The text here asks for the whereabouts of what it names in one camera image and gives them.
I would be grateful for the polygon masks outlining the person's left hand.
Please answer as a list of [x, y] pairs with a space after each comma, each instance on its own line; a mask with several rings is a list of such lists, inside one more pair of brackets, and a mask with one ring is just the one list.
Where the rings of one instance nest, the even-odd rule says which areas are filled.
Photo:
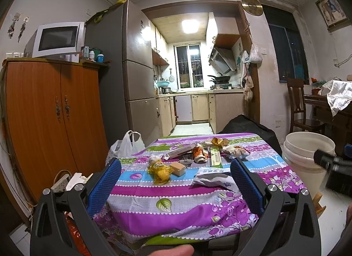
[[138, 255], [146, 256], [192, 256], [194, 254], [194, 247], [189, 244], [172, 246], [155, 246], [144, 247]]

